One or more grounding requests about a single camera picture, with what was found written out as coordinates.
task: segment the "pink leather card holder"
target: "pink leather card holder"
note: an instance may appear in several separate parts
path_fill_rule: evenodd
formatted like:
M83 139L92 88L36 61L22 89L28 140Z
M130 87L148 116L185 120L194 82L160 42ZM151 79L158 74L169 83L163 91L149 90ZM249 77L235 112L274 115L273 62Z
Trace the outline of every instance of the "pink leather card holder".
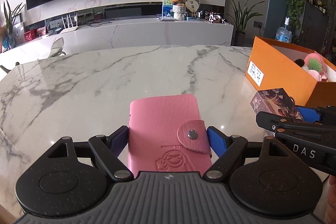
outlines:
M211 166L211 150L196 97L184 94L131 102L128 150L128 168L134 176L139 171L203 175Z

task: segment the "vase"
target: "vase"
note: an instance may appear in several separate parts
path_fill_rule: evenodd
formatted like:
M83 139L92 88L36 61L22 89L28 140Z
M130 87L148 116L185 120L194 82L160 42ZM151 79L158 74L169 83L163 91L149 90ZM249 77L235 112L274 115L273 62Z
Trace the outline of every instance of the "vase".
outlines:
M245 39L245 33L236 31L234 46L243 46Z
M15 48L16 47L16 37L14 34L8 35L8 45L9 48Z

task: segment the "metal rivet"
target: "metal rivet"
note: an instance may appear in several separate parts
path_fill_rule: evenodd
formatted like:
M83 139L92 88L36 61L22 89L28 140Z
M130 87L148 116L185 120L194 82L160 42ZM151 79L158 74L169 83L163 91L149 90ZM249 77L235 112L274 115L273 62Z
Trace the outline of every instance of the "metal rivet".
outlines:
M206 173L206 176L210 179L219 179L223 176L223 173L218 170L211 170Z
M189 130L188 137L192 140L196 140L198 138L198 134L195 130Z
M117 179L125 179L128 178L131 175L131 173L127 170L118 170L114 173L114 176Z

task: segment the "green pom-pom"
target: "green pom-pom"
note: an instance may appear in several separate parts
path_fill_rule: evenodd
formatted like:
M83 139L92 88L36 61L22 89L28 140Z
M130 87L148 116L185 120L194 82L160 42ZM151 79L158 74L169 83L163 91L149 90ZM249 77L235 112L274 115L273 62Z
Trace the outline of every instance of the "green pom-pom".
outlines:
M318 73L322 72L322 64L316 58L308 60L308 68L316 70Z

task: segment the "metal snap button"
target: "metal snap button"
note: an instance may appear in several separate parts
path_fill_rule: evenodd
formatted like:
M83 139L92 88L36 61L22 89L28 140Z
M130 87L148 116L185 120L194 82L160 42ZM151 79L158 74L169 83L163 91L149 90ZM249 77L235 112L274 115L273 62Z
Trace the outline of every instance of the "metal snap button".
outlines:
M198 138L198 134L195 130L189 130L188 137L192 140L196 140Z

